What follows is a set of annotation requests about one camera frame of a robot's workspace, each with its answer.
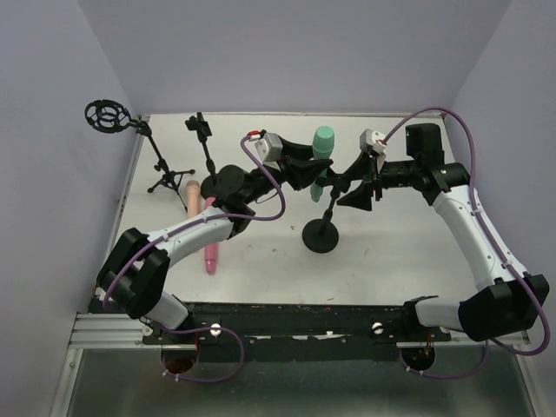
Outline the mint green toy microphone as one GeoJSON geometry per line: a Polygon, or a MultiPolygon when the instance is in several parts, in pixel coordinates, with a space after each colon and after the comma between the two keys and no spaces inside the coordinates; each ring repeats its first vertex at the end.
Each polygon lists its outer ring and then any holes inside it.
{"type": "MultiPolygon", "coordinates": [[[[314,159],[328,159],[334,151],[334,130],[329,126],[320,126],[314,132],[312,150],[314,159]]],[[[323,188],[313,182],[310,186],[310,196],[313,202],[321,199],[323,188]]]]}

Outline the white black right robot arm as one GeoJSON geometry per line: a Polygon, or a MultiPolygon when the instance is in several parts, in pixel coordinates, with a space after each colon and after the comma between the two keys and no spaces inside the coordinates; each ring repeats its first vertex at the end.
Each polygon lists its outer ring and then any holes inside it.
{"type": "Polygon", "coordinates": [[[410,324],[460,331],[473,341],[530,329],[539,316],[535,306],[546,300],[549,284],[543,275],[530,274],[511,254],[471,189],[466,168],[445,161],[439,126],[407,126],[406,161],[387,161],[384,139],[371,129],[361,133],[360,156],[347,170],[347,178],[359,186],[344,195],[339,205],[369,211],[385,189],[415,189],[453,234],[477,289],[464,301],[432,295],[406,302],[410,324]]]}

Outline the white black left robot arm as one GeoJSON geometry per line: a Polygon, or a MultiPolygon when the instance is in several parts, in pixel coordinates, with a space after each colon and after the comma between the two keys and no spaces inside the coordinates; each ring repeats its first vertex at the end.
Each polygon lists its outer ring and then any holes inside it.
{"type": "Polygon", "coordinates": [[[309,187],[332,165],[332,160],[315,159],[309,145],[289,142],[266,131],[251,132],[240,142],[245,149],[254,142],[267,146],[270,158],[251,156],[255,169],[246,171],[234,164],[220,169],[213,187],[215,201],[200,214],[175,226],[144,234],[137,228],[123,232],[97,276],[104,291],[103,307],[120,308],[131,319],[147,318],[171,331],[188,318],[188,308],[165,292],[168,271],[179,261],[210,244],[242,233],[260,216],[251,202],[275,190],[285,197],[281,185],[294,190],[309,187]]]}

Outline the black round-base clip mic stand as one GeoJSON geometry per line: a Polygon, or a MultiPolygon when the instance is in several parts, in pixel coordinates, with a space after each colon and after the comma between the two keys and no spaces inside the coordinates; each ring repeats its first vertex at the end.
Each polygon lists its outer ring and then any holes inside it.
{"type": "Polygon", "coordinates": [[[350,181],[342,175],[327,174],[326,177],[317,178],[315,184],[322,188],[331,187],[330,202],[322,218],[308,222],[303,228],[301,236],[309,250],[317,254],[326,254],[335,249],[339,242],[338,229],[332,223],[334,205],[341,193],[348,191],[350,181]]]}

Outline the black robot base mounting bar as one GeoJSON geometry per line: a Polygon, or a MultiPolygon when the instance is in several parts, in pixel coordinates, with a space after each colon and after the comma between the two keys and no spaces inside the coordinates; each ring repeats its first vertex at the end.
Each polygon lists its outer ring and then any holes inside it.
{"type": "Polygon", "coordinates": [[[450,341],[404,306],[196,302],[177,334],[152,324],[146,345],[204,362],[394,361],[400,346],[450,341]]]}

